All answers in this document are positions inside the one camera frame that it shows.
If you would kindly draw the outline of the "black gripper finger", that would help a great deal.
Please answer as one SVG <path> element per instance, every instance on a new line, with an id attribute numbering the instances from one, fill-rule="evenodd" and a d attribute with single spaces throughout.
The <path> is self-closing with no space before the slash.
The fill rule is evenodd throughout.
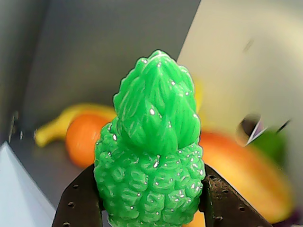
<path id="1" fill-rule="evenodd" d="M 102 227 L 103 205 L 99 199 L 94 165 L 83 170 L 63 191 L 52 227 Z"/>
<path id="2" fill-rule="evenodd" d="M 206 227 L 272 227 L 225 179 L 205 165 L 198 209 Z"/>

